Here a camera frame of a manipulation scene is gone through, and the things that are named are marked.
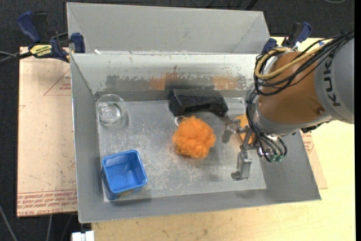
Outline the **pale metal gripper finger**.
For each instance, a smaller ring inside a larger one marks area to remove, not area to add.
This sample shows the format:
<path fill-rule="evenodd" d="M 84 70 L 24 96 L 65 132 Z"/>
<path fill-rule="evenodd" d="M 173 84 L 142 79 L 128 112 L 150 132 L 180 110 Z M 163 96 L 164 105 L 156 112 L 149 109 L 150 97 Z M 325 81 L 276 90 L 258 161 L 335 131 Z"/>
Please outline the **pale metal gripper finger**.
<path fill-rule="evenodd" d="M 237 156 L 237 170 L 231 173 L 231 177 L 234 181 L 241 181 L 248 179 L 250 174 L 250 167 L 252 159 L 248 157 L 246 151 L 240 151 Z"/>
<path fill-rule="evenodd" d="M 222 142 L 228 143 L 233 134 L 239 133 L 240 120 L 228 120 L 225 123 L 225 128 L 222 134 Z"/>

